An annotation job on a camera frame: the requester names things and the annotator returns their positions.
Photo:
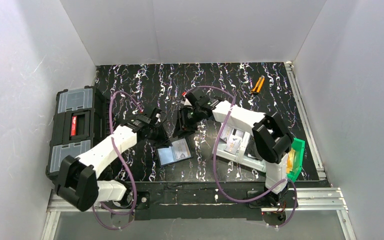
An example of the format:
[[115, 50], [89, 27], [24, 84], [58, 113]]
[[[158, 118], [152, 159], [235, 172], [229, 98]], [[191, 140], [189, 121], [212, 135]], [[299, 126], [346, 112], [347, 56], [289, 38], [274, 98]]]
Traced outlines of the white printed credit card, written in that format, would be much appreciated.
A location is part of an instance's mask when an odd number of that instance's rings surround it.
[[192, 156], [188, 142], [185, 138], [173, 141], [172, 151], [176, 161], [185, 160]]

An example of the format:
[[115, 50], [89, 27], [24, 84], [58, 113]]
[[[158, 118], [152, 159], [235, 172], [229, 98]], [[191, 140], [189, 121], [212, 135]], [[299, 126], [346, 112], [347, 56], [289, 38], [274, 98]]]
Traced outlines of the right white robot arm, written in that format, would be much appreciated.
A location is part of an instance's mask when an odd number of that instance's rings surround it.
[[206, 95], [199, 88], [185, 92], [177, 110], [174, 138], [189, 136], [203, 120], [226, 123], [254, 138], [266, 166], [265, 191], [281, 197], [288, 189], [286, 164], [293, 136], [278, 112], [272, 115], [239, 107], [221, 97]]

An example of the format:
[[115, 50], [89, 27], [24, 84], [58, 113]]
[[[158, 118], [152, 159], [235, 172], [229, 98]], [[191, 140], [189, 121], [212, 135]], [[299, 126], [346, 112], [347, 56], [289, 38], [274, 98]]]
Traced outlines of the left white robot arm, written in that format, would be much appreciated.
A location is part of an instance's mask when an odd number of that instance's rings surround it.
[[156, 107], [146, 109], [123, 120], [113, 133], [85, 153], [66, 156], [54, 180], [56, 194], [81, 212], [98, 202], [121, 201], [127, 186], [99, 177], [121, 153], [141, 141], [163, 148], [171, 145], [161, 114]]

